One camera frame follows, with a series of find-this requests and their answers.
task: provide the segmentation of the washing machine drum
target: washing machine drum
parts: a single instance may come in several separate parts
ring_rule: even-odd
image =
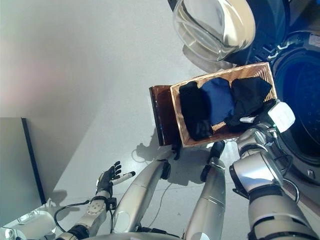
[[[320,167],[320,36],[300,32],[288,42],[271,65],[278,98],[296,118],[281,138],[301,161]]]

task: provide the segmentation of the silver robot leg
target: silver robot leg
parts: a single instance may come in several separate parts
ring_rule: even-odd
[[[160,178],[167,179],[170,164],[155,160],[134,179],[123,195],[113,217],[113,233],[135,232],[143,218]]]
[[[185,240],[221,238],[226,205],[225,165],[215,159],[203,171],[208,171],[205,185],[186,229]]]

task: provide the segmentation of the white cylindrical object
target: white cylindrical object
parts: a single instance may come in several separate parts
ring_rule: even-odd
[[[23,221],[23,224],[12,226],[11,229],[17,230],[22,239],[40,239],[55,229],[54,218],[48,212],[42,210],[37,212],[39,214]]]

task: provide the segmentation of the brown basket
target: brown basket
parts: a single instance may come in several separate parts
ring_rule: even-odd
[[[268,101],[271,99],[276,99],[277,98],[277,92],[275,88],[275,83],[274,79],[270,70],[269,63],[267,62],[261,62],[261,63],[256,63],[256,64],[251,64],[251,65],[245,65],[245,66],[239,66],[235,68],[231,68],[228,70],[223,70],[215,73],[209,73],[206,75],[202,76],[197,76],[194,77],[190,80],[180,82],[178,84],[172,85],[170,87],[171,91],[171,97],[172,97],[172,103],[174,107],[174,112],[175,112],[175,117],[176,117],[176,122],[178,124],[179,128],[179,133],[180,133],[180,138],[182,141],[183,147],[193,147],[195,145],[200,145],[204,143],[212,143],[212,142],[217,142],[225,139],[230,139],[230,138],[235,138],[238,137],[239,135],[242,134],[242,132],[231,132],[226,126],[225,122],[221,122],[219,124],[213,125],[213,136],[208,137],[206,139],[203,139],[201,141],[195,141],[193,140],[189,132],[186,128],[185,120],[181,112],[181,104],[180,104],[180,97],[179,97],[179,88],[188,82],[195,81],[197,82],[198,88],[201,88],[201,86],[213,79],[213,78],[223,78],[229,81],[230,85],[231,82],[235,79],[244,79],[244,78],[252,78],[252,77],[261,77],[268,83],[272,85],[272,88],[269,92],[269,94],[266,96],[264,101]]]

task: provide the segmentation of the blue folded shirt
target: blue folded shirt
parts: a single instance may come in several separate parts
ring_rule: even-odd
[[[201,95],[211,125],[219,124],[234,114],[235,102],[227,80],[216,77],[207,81],[201,87]]]

